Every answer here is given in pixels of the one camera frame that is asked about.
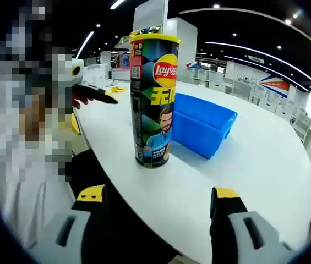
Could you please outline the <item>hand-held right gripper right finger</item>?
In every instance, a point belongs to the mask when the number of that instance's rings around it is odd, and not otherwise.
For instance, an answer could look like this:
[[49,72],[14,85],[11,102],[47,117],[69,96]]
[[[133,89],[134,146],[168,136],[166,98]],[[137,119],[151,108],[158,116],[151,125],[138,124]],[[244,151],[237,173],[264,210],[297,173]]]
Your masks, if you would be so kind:
[[210,204],[212,263],[290,263],[294,251],[232,189],[213,187]]

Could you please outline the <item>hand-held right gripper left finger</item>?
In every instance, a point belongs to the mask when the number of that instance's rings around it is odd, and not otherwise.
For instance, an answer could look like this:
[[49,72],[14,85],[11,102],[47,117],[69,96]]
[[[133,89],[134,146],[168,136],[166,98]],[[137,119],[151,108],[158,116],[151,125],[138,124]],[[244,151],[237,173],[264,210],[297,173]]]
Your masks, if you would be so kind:
[[82,190],[70,210],[55,216],[31,255],[37,263],[101,263],[107,243],[108,197],[102,184]]

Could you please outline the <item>person's left hand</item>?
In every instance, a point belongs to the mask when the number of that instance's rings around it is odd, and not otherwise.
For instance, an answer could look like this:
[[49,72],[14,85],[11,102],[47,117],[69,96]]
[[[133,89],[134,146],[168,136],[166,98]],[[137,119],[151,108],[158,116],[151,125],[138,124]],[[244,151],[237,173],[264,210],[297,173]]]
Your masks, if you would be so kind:
[[89,103],[89,99],[84,95],[72,92],[72,106],[77,109],[80,109],[81,103],[87,105]]

